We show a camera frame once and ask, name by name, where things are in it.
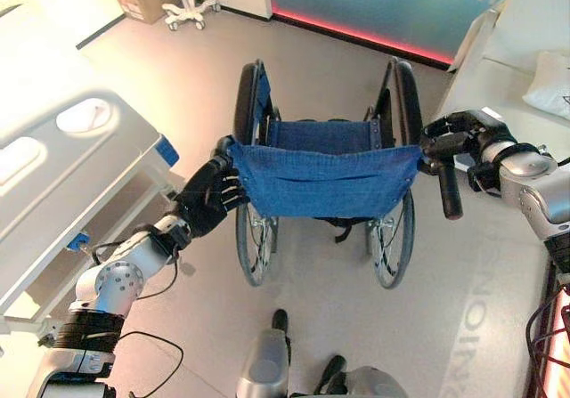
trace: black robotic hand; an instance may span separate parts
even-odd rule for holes
[[[249,201],[238,179],[238,170],[232,168],[232,159],[221,149],[227,144],[225,139],[220,141],[212,159],[175,196],[175,212],[190,226],[192,238],[210,233],[228,211]]]

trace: blue fabric seat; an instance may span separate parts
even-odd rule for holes
[[[269,146],[229,149],[262,216],[381,217],[413,183],[418,146],[378,150],[378,123],[272,121]]]

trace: black strap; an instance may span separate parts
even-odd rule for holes
[[[508,158],[509,156],[513,156],[517,153],[522,153],[524,151],[533,151],[534,153],[540,153],[538,149],[536,149],[532,144],[528,142],[518,142],[517,144],[513,144],[509,146],[507,149],[503,149],[499,152],[495,159],[493,159],[493,163],[499,171],[501,167],[501,162]]]
[[[324,222],[330,223],[335,227],[344,227],[345,231],[343,231],[340,235],[335,237],[335,242],[340,243],[348,238],[348,235],[353,229],[355,224],[368,222],[371,220],[370,217],[352,217],[352,218],[338,218],[338,217],[315,217],[317,220],[323,220]]]

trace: wheelchair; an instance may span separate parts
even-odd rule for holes
[[[286,122],[273,106],[264,64],[244,66],[227,153],[249,203],[238,207],[236,241],[251,286],[264,282],[277,252],[280,216],[308,216],[345,231],[365,223],[366,251],[380,285],[395,288],[413,249],[411,185],[421,158],[422,121],[408,62],[393,58],[362,122]],[[399,144],[392,110],[397,110]]]

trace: black rubber handle grip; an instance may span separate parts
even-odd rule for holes
[[[441,162],[437,168],[437,175],[439,176],[439,190],[442,195],[445,218],[448,220],[462,218],[463,208],[461,207],[460,190],[455,176],[453,158]]]

